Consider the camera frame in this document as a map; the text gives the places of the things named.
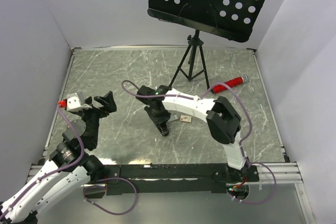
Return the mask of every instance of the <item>music stand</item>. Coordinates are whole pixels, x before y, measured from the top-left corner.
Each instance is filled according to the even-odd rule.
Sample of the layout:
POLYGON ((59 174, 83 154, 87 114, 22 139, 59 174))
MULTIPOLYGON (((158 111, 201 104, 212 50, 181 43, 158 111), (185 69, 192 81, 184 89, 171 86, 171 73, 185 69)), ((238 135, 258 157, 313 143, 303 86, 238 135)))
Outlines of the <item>music stand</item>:
POLYGON ((177 67, 170 87, 179 73, 182 72, 188 79, 204 73, 207 88, 209 80, 203 54, 203 42, 200 40, 200 31, 234 40, 246 42, 252 33, 253 25, 265 0, 149 0, 148 14, 161 21, 176 23, 194 28, 195 35, 188 36, 188 48, 177 67), (200 49, 203 70, 192 76, 197 47, 200 49), (182 64, 190 49, 188 75, 183 71, 182 64))

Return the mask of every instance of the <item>marble tabletop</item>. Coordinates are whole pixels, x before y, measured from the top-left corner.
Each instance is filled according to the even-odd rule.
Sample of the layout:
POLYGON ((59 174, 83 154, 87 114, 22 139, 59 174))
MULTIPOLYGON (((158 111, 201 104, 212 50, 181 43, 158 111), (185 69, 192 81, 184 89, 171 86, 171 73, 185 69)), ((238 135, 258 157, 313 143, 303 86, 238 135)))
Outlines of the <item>marble tabletop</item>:
MULTIPOLYGON (((64 90, 67 94, 82 91, 85 96, 105 95, 113 91, 117 112, 100 121, 98 147, 95 154, 104 164, 192 164, 224 163, 226 156, 222 144, 210 135, 203 121, 192 118, 191 123, 168 123, 170 134, 162 136, 155 128, 144 105, 121 89, 121 81, 128 79, 138 86, 151 88, 168 85, 180 63, 185 48, 97 49, 76 50, 64 90)), ((210 84, 227 81, 247 74, 250 81, 234 88, 245 104, 253 122, 251 136, 243 147, 251 161, 284 162, 279 136, 251 50, 204 49, 210 84)), ((188 70, 187 60, 184 69, 188 70)), ((202 69, 197 51, 195 73, 202 69)), ((206 90, 204 75, 193 81, 179 73, 174 88, 191 95, 206 90)), ((239 104, 229 91, 218 95, 228 98, 241 115, 242 136, 248 124, 239 104)), ((207 98, 218 95, 208 94, 207 98)), ((78 118, 68 112, 67 116, 78 118)), ((49 143, 49 154, 62 141, 66 124, 57 117, 49 143)))

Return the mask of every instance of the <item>white wall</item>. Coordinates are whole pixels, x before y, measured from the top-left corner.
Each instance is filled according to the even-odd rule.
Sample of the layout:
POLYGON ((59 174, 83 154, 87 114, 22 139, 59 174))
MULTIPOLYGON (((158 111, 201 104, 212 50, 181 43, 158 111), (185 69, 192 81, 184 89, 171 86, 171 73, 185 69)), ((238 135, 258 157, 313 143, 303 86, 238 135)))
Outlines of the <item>white wall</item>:
POLYGON ((69 56, 44 0, 0 0, 0 201, 41 157, 69 56))
MULTIPOLYGON (((186 45, 191 28, 147 14, 148 0, 46 0, 71 47, 186 45)), ((266 0, 248 42, 202 33, 207 46, 258 48, 283 0, 266 0)))
POLYGON ((285 0, 257 59, 318 223, 336 223, 336 0, 285 0))

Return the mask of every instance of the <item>black tripod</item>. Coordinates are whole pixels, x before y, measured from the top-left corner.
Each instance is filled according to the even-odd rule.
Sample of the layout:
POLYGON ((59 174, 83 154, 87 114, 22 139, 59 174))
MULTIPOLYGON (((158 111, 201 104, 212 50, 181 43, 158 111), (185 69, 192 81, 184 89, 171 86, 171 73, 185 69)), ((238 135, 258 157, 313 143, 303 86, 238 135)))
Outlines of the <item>black tripod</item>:
POLYGON ((179 73, 179 71, 182 72, 182 74, 184 76, 186 76, 186 78, 188 79, 188 81, 192 81, 193 79, 195 79, 197 76, 199 76, 201 73, 204 72, 204 75, 205 75, 205 81, 206 81, 206 86, 207 88, 209 88, 209 79, 208 79, 208 73, 206 71, 206 66, 205 66, 205 59, 204 59, 204 54, 203 54, 203 48, 202 48, 202 45, 203 45, 203 41, 200 40, 200 31, 199 30, 196 30, 195 31, 195 35, 194 37, 191 37, 191 35, 188 36, 188 48, 186 50, 186 52, 184 53, 184 56, 179 64, 179 66, 177 67, 177 71, 175 72, 174 74, 174 77, 172 79, 172 81, 170 82, 169 84, 169 87, 171 88, 175 79, 176 79, 176 76, 177 74, 179 73), (192 50, 191 50, 191 54, 190 54, 190 59, 188 61, 188 63, 190 64, 190 67, 189 67, 189 74, 187 75, 183 69, 182 69, 182 64, 185 60, 185 58, 187 57, 190 49, 192 47, 192 50), (203 70, 200 71, 199 73, 195 74, 194 76, 193 75, 193 68, 194 68, 194 62, 195 62, 195 57, 196 57, 196 50, 197 50, 197 47, 200 48, 200 53, 201 53, 201 59, 202 59, 202 64, 203 64, 203 70))

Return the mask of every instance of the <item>round hole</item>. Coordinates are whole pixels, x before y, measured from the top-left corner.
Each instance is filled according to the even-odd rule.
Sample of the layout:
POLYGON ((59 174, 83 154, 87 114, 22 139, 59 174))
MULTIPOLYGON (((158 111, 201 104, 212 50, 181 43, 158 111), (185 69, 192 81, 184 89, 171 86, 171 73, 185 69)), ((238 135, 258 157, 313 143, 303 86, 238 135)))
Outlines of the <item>round hole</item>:
POLYGON ((254 6, 250 6, 250 7, 248 8, 248 11, 249 11, 250 13, 254 13, 254 12, 256 11, 256 8, 255 8, 254 6))
POLYGON ((237 19, 238 19, 238 15, 237 15, 237 14, 234 14, 234 15, 231 16, 231 18, 232 18, 233 20, 237 20, 237 19))
POLYGON ((236 4, 236 8, 237 8, 237 9, 242 9, 242 7, 243 7, 243 4, 242 4, 241 2, 238 2, 238 3, 236 4))
POLYGON ((229 5, 230 4, 230 0, 223 0, 223 5, 229 5))
POLYGON ((249 18, 244 18, 244 23, 245 24, 250 24, 251 23, 251 20, 249 18))

